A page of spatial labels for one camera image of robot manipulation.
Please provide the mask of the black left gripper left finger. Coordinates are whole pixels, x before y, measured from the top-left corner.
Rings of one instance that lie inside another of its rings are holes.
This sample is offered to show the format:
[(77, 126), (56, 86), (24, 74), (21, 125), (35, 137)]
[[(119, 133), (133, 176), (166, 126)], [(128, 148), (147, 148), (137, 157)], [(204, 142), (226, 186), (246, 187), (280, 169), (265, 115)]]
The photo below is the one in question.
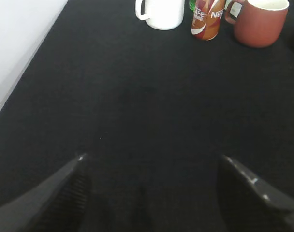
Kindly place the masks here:
[(77, 232), (85, 216), (91, 181), (82, 154), (38, 186), (0, 207), (0, 232)]

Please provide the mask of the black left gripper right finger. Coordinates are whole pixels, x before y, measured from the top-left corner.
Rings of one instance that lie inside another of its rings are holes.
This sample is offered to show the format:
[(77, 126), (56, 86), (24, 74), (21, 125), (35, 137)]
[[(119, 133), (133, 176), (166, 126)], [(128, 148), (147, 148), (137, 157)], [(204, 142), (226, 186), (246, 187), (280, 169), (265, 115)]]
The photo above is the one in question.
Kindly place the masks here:
[(294, 198), (236, 159), (222, 155), (217, 198), (229, 232), (294, 232)]

